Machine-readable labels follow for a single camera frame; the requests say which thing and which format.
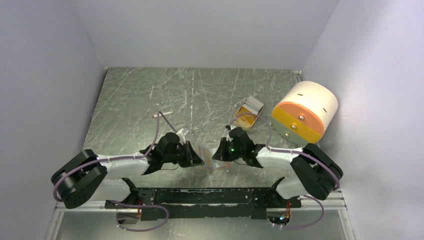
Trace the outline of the brown leather card holder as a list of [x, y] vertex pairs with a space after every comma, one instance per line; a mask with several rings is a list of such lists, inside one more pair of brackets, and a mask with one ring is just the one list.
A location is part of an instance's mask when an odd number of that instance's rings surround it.
[[204, 146], [197, 146], [195, 151], [197, 155], [202, 159], [203, 164], [200, 166], [208, 170], [222, 170], [230, 167], [230, 163], [226, 161], [220, 161], [213, 159], [213, 155], [217, 152], [218, 148], [208, 148]]

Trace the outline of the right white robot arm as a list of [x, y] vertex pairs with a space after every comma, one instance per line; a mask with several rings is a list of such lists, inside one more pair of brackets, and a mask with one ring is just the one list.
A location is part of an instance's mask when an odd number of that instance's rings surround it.
[[302, 195], [326, 200], [333, 190], [340, 187], [344, 174], [314, 143], [298, 148], [273, 148], [254, 143], [240, 127], [233, 128], [227, 137], [221, 138], [212, 159], [222, 162], [242, 159], [250, 167], [293, 171], [293, 177], [283, 177], [272, 186], [269, 199], [275, 207], [282, 207], [290, 198]]

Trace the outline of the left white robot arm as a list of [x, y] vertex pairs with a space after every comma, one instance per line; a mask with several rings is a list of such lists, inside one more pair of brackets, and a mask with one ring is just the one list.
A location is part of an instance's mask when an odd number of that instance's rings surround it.
[[168, 132], [158, 143], [128, 155], [105, 156], [85, 149], [51, 177], [53, 197], [67, 209], [75, 209], [88, 201], [110, 201], [132, 208], [141, 203], [139, 190], [131, 176], [155, 173], [171, 163], [181, 168], [203, 165], [189, 141]]

